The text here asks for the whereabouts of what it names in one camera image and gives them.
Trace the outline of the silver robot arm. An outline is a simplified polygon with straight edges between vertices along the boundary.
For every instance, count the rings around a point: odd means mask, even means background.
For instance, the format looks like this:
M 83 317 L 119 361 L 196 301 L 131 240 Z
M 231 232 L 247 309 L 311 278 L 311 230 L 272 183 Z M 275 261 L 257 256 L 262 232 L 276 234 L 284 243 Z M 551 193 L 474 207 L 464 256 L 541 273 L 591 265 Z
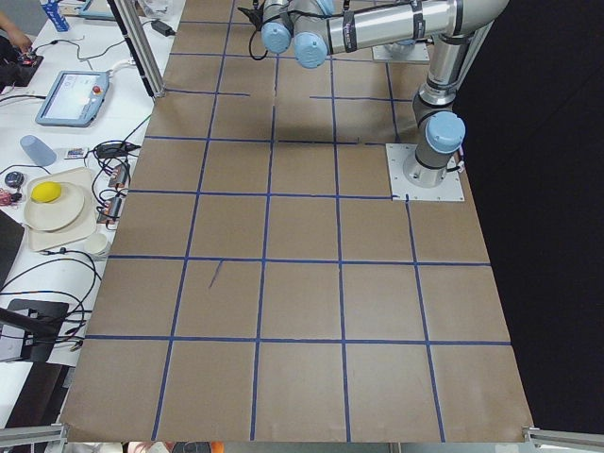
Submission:
M 413 137 L 428 119 L 452 108 L 464 74 L 480 47 L 480 35 L 504 11 L 505 1 L 392 1 L 337 12 L 330 1 L 256 1 L 246 15 L 273 54 L 294 51 L 314 69 L 331 55 L 430 39 L 427 78 L 413 97 Z

